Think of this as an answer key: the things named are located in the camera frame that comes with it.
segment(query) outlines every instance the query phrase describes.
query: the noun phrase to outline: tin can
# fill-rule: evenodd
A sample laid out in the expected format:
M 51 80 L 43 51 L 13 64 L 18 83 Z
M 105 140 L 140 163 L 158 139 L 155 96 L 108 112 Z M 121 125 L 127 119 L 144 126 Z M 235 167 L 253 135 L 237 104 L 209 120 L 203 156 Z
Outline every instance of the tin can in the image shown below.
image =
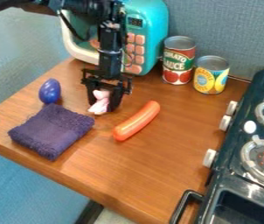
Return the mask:
M 164 41 L 163 79 L 173 85 L 191 80 L 195 42 L 185 36 L 174 36 Z
M 203 94 L 220 94 L 225 89 L 229 70 L 228 62 L 219 56 L 200 57 L 194 73 L 193 86 Z

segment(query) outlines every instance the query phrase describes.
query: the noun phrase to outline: orange sausage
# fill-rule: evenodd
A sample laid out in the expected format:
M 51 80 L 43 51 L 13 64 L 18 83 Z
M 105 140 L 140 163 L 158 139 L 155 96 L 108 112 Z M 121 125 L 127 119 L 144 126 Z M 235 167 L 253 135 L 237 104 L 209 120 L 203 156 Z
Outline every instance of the orange sausage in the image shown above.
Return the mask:
M 114 128 L 114 138 L 124 141 L 150 123 L 160 111 L 156 101 L 147 102 L 141 110 Z

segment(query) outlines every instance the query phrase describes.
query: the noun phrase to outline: black stove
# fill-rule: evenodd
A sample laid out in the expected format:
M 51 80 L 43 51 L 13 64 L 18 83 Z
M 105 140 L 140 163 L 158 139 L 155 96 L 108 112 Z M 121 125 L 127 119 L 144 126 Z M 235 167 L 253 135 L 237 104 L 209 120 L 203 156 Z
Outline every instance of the black stove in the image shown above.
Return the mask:
M 226 140 L 205 155 L 211 168 L 205 195 L 187 190 L 170 223 L 178 223 L 192 200 L 200 203 L 196 224 L 264 223 L 264 70 L 240 102 L 231 101 L 219 127 Z

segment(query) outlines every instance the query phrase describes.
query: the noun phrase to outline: purple eggplant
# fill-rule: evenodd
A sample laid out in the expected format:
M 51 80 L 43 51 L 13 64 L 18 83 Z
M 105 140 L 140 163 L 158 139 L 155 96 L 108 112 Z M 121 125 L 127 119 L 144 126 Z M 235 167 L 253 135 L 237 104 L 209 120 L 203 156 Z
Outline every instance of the purple eggplant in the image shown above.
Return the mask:
M 49 79 L 41 86 L 38 91 L 38 98 L 43 103 L 56 102 L 60 98 L 60 84 L 55 79 Z

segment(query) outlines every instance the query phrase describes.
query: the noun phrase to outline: purple towel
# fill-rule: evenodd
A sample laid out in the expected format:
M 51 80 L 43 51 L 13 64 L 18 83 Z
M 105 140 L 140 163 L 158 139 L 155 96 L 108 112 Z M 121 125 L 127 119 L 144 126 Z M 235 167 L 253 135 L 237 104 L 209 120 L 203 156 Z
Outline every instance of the purple towel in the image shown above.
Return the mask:
M 94 125 L 94 119 L 74 113 L 60 105 L 49 104 L 24 124 L 9 131 L 18 144 L 55 160 Z

